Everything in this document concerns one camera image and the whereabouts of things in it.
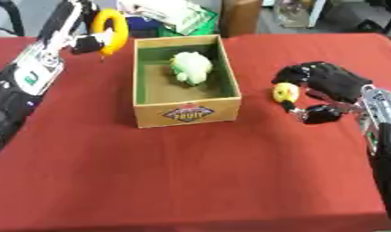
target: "box label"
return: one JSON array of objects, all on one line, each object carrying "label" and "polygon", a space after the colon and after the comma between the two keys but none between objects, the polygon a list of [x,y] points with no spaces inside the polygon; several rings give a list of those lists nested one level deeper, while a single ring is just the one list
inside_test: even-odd
[{"label": "box label", "polygon": [[214,110],[205,108],[203,106],[185,104],[182,105],[179,109],[175,109],[163,114],[163,116],[176,121],[192,122],[211,115],[214,112]]}]

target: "red tablecloth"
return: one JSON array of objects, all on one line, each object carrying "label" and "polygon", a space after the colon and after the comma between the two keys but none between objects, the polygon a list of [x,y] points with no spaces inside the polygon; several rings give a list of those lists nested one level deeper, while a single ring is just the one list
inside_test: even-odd
[{"label": "red tablecloth", "polygon": [[[0,69],[30,42],[0,39]],[[243,93],[238,120],[144,130],[132,112],[132,42],[102,64],[98,54],[65,53],[66,70],[0,153],[0,231],[391,227],[353,118],[305,126],[268,95],[280,68],[309,61],[391,90],[391,43],[371,34],[253,35],[225,46]]]}]

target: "white cauliflower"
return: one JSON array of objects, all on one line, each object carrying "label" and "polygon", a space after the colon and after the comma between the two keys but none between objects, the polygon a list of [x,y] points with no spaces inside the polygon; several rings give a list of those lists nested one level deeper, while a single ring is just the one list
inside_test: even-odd
[{"label": "white cauliflower", "polygon": [[171,68],[179,82],[194,86],[205,82],[212,70],[212,63],[199,53],[178,53],[171,59]]}]

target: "green container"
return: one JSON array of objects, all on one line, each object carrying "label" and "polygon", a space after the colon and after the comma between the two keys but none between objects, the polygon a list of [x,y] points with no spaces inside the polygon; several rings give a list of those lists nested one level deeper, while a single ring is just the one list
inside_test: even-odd
[{"label": "green container", "polygon": [[[208,12],[208,15],[211,16],[210,20],[201,24],[196,30],[194,30],[193,32],[188,34],[188,36],[214,34],[215,24],[218,19],[218,14],[216,14],[210,10],[207,10],[207,12]],[[171,29],[166,28],[164,25],[161,25],[157,29],[157,36],[159,36],[159,37],[173,37],[173,36],[184,36],[184,34],[174,32]]]}]

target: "floor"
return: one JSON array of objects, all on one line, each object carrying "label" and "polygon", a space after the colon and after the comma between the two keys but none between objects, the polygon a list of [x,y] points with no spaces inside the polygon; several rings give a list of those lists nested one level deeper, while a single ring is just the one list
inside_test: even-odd
[{"label": "floor", "polygon": [[[24,29],[27,36],[36,36],[43,26],[44,20],[50,16],[59,0],[13,0],[19,7],[24,21]],[[191,0],[194,3],[208,7],[219,12],[220,1],[215,0]],[[95,0],[101,7],[115,7],[115,0]],[[312,29],[284,28],[279,26],[274,19],[272,9],[264,7],[259,16],[259,25],[256,32],[259,34],[310,34],[310,33],[340,33],[350,32],[366,18],[370,18],[380,24],[386,24],[391,14],[384,9],[371,7],[364,3],[346,3],[332,7],[318,25]],[[0,26],[11,28],[11,24],[5,12],[0,9]]]}]

